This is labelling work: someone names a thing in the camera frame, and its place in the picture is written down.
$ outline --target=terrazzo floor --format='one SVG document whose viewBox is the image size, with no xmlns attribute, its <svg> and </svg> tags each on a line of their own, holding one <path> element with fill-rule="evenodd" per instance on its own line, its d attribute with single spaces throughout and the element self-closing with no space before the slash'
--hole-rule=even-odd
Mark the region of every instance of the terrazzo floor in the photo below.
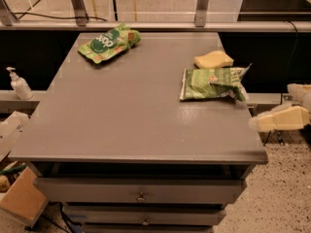
<svg viewBox="0 0 311 233">
<path fill-rule="evenodd" d="M 311 137 L 311 131 L 305 132 Z M 264 142 L 267 134 L 260 134 Z M 311 232 L 311 147 L 301 131 L 283 131 L 284 145 L 271 134 L 265 145 L 269 163 L 257 166 L 247 178 L 248 187 L 236 203 L 226 207 L 226 217 L 215 233 Z M 48 205 L 34 232 L 65 232 L 59 205 Z M 1 233 L 27 232 L 24 226 L 0 216 Z"/>
</svg>

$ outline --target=sponge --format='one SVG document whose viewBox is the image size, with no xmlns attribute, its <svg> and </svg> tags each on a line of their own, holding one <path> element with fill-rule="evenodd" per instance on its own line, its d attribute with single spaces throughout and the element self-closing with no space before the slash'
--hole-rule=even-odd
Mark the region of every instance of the sponge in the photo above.
<svg viewBox="0 0 311 233">
<path fill-rule="evenodd" d="M 222 68 L 232 66 L 233 59 L 222 50 L 214 50 L 202 56 L 194 58 L 194 64 L 198 68 Z"/>
</svg>

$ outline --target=cabinet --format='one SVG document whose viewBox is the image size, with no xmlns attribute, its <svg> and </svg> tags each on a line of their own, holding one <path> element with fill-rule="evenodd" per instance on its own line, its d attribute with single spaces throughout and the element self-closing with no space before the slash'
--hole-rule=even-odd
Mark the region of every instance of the cabinet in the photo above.
<svg viewBox="0 0 311 233">
<path fill-rule="evenodd" d="M 135 48 L 93 65 L 83 33 L 11 158 L 85 232 L 211 232 L 267 163 L 246 104 L 180 102 L 193 57 L 222 50 L 216 33 L 142 33 Z"/>
</svg>

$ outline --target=pump bottle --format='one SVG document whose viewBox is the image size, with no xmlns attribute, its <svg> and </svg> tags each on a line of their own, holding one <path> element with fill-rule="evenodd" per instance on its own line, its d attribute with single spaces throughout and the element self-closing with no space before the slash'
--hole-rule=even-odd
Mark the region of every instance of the pump bottle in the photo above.
<svg viewBox="0 0 311 233">
<path fill-rule="evenodd" d="M 31 89 L 25 79 L 19 77 L 15 72 L 15 68 L 7 67 L 10 72 L 11 86 L 21 100 L 27 100 L 32 97 Z"/>
</svg>

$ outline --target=chip bag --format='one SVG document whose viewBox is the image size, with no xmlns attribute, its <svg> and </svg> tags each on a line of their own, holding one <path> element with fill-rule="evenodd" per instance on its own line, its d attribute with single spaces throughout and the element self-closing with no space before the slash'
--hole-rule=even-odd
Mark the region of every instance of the chip bag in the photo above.
<svg viewBox="0 0 311 233">
<path fill-rule="evenodd" d="M 121 23 L 92 41 L 81 45 L 78 51 L 98 64 L 129 50 L 139 41 L 139 32 L 131 30 L 125 23 Z"/>
<path fill-rule="evenodd" d="M 246 69 L 211 68 L 185 70 L 181 100 L 231 96 L 239 101 L 248 99 L 241 83 Z"/>
</svg>

